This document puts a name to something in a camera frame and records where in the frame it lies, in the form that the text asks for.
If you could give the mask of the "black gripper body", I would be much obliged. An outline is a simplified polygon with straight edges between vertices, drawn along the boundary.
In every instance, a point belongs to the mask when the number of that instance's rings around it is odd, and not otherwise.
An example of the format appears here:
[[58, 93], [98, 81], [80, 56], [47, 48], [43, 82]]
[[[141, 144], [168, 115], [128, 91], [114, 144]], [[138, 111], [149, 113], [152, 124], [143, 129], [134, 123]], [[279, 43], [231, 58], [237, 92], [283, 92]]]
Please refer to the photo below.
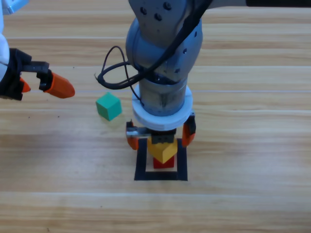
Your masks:
[[133, 121], [130, 120], [126, 122], [125, 132], [126, 138], [137, 137], [140, 140], [141, 138], [150, 137], [152, 144], [158, 144], [158, 143], [173, 143], [176, 134], [176, 129], [168, 131], [157, 131], [149, 129], [147, 127], [135, 126]]
[[0, 82], [0, 97], [8, 100], [21, 101], [23, 84], [20, 81], [22, 72], [36, 73], [40, 79], [39, 89], [47, 90], [52, 82], [52, 71], [49, 63], [33, 61], [32, 56], [18, 49], [9, 49], [10, 58], [4, 77]]

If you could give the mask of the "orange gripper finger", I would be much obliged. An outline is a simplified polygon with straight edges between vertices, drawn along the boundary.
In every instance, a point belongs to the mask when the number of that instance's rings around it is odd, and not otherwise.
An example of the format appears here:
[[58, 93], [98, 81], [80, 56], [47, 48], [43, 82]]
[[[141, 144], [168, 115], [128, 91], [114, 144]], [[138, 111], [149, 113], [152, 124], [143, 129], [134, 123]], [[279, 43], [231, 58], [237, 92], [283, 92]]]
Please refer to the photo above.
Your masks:
[[20, 77], [20, 81], [21, 81], [22, 84], [23, 84], [22, 93], [30, 92], [30, 91], [31, 91], [31, 88], [30, 88], [30, 86], [27, 84], [27, 82], [24, 81], [22, 77]]
[[51, 74], [52, 82], [50, 87], [44, 91], [45, 93], [60, 99], [71, 98], [75, 95], [75, 89], [67, 79], [53, 72]]
[[182, 146], [187, 147], [194, 139], [196, 133], [195, 114], [191, 114], [183, 124]]
[[139, 139], [137, 137], [128, 137], [127, 142], [133, 150], [139, 149]]

